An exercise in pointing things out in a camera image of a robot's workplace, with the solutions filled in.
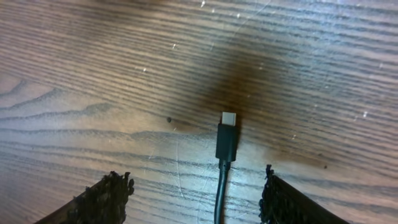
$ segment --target brown wood grain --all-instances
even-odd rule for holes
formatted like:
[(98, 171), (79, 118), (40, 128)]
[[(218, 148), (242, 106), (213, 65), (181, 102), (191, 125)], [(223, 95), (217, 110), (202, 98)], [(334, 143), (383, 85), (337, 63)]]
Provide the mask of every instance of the brown wood grain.
[(351, 223), (397, 223), (397, 72), (395, 1), (0, 1), (0, 223), (111, 170), (136, 181), (126, 223), (212, 223), (223, 110), (227, 223), (260, 222), (270, 163)]

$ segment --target metal connector tip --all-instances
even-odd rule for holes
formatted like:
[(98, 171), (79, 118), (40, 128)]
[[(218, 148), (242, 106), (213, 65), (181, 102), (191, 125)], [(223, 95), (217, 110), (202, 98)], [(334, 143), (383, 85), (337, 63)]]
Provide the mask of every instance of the metal connector tip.
[(221, 124), (235, 126), (236, 123), (236, 113), (223, 112), (221, 117)]

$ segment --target wooden table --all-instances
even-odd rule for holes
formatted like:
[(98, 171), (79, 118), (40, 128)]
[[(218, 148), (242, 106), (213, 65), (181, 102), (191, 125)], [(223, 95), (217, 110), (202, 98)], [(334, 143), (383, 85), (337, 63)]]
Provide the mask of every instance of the wooden table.
[(220, 111), (241, 127), (227, 223), (260, 222), (266, 164), (351, 223), (397, 223), (383, 0), (0, 1), (0, 222), (116, 170), (136, 181), (126, 223), (212, 223)]

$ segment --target black cable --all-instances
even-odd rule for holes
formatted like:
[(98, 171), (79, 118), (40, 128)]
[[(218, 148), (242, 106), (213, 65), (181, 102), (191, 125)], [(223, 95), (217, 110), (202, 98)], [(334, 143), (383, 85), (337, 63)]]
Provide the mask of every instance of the black cable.
[(235, 126), (236, 114), (223, 112), (221, 123), (218, 125), (216, 158), (220, 159), (220, 178), (216, 195), (216, 205), (214, 209), (214, 223), (221, 224), (224, 208), (224, 196), (228, 171), (231, 162), (236, 160), (236, 149), (238, 147), (238, 130)]

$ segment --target black connector housing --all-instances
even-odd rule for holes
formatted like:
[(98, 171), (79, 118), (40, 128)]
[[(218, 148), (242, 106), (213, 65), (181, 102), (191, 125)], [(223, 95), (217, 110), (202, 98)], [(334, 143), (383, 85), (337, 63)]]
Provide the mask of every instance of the black connector housing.
[(238, 129), (227, 124), (218, 124), (216, 158), (226, 162), (236, 160)]

